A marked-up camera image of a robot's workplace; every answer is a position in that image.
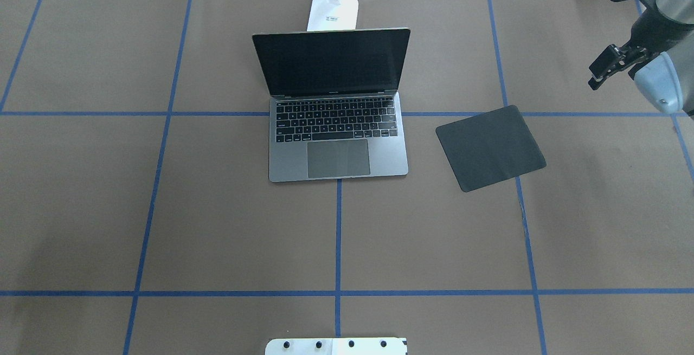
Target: laptop screen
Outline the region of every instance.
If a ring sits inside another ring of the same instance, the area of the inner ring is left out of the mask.
[[[409,29],[255,34],[272,96],[397,90]]]

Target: silver laptop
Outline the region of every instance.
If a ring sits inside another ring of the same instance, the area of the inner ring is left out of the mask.
[[[270,180],[407,174],[409,29],[255,34],[270,92]]]

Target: space bar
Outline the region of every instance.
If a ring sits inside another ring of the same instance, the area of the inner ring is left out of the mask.
[[[342,140],[344,138],[354,138],[352,131],[336,131],[335,133],[313,133],[312,140]]]

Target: keyboard key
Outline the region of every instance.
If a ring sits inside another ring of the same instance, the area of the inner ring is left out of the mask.
[[[381,122],[378,124],[378,128],[384,130],[384,128],[396,128],[397,125],[394,122]]]
[[[315,133],[313,140],[342,140],[345,138],[354,138],[354,133],[351,131],[341,131],[339,133]]]

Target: black mouse pad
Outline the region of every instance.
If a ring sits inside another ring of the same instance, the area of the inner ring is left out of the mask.
[[[439,126],[436,135],[465,192],[547,165],[516,106]]]

